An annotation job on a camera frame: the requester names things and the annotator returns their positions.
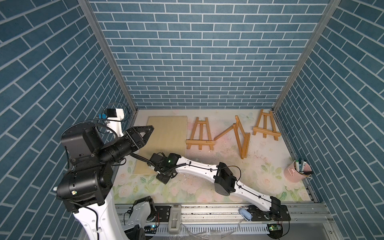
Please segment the wooden canvas board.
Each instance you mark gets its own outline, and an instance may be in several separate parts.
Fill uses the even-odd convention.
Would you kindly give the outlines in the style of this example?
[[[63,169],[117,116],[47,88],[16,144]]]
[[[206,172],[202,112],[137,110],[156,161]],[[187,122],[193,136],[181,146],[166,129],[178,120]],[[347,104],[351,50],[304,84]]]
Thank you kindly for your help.
[[[186,155],[188,118],[186,116],[150,116],[148,125],[154,127],[147,144],[138,155],[150,159],[153,154],[170,153]]]

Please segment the wooden easel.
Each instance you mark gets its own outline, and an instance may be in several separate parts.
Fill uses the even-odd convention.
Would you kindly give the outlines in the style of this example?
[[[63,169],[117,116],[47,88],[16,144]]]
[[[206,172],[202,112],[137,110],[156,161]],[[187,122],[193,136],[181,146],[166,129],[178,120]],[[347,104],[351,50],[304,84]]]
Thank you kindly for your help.
[[[236,122],[232,124],[230,127],[228,127],[226,130],[218,134],[216,137],[214,137],[214,141],[220,139],[225,134],[229,133],[230,131],[234,131],[235,139],[237,141],[239,153],[241,159],[245,159],[248,156],[248,150],[249,150],[249,144],[250,144],[250,138],[251,134],[246,133],[243,125],[240,121],[239,116],[235,116]]]
[[[186,140],[186,149],[190,150],[192,146],[197,146],[198,150],[202,150],[203,147],[208,147],[210,151],[214,150],[216,142],[213,140],[209,119],[205,117],[200,119],[196,117],[191,135]]]
[[[260,110],[256,123],[253,126],[253,135],[261,135],[264,139],[272,138],[274,141],[280,139],[282,134],[277,128],[272,110]]]

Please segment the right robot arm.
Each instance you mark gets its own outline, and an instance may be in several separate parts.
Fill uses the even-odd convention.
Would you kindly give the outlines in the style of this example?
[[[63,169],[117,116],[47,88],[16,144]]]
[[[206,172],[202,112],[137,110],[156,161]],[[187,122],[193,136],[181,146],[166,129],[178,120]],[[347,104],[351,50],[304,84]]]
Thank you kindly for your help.
[[[153,154],[150,165],[158,172],[157,179],[163,184],[177,176],[189,174],[214,184],[215,192],[222,196],[234,196],[251,205],[240,210],[240,214],[248,221],[290,221],[288,207],[273,196],[264,195],[243,184],[231,171],[231,166],[220,162],[208,165],[189,160],[177,154]]]

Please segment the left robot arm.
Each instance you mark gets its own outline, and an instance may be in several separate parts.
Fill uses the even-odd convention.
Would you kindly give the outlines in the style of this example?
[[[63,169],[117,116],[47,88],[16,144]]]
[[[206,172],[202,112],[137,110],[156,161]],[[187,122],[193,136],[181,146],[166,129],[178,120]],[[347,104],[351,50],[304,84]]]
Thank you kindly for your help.
[[[69,161],[55,192],[67,211],[82,224],[90,240],[144,240],[145,224],[155,214],[151,198],[134,204],[128,225],[122,226],[113,199],[113,166],[143,148],[153,126],[131,127],[122,136],[115,133],[104,143],[98,123],[84,121],[62,134]]]

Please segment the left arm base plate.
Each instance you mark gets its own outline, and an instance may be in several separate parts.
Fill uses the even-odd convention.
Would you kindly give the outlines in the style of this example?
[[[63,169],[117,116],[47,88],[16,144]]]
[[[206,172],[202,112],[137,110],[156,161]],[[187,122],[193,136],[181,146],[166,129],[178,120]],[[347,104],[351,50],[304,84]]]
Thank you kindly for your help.
[[[155,222],[155,220],[162,222],[168,222],[171,212],[171,206],[152,206],[151,213],[147,218],[147,222]]]

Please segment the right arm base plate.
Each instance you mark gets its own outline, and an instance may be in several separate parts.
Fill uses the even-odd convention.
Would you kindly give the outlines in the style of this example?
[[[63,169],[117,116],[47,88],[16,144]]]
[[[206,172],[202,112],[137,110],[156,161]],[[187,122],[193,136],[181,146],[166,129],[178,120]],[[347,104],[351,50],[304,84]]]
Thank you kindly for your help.
[[[260,221],[290,221],[291,216],[288,211],[288,207],[286,205],[276,206],[273,205],[269,212],[263,212],[256,206],[250,205],[247,209],[249,213],[252,215],[252,222],[260,222]]]

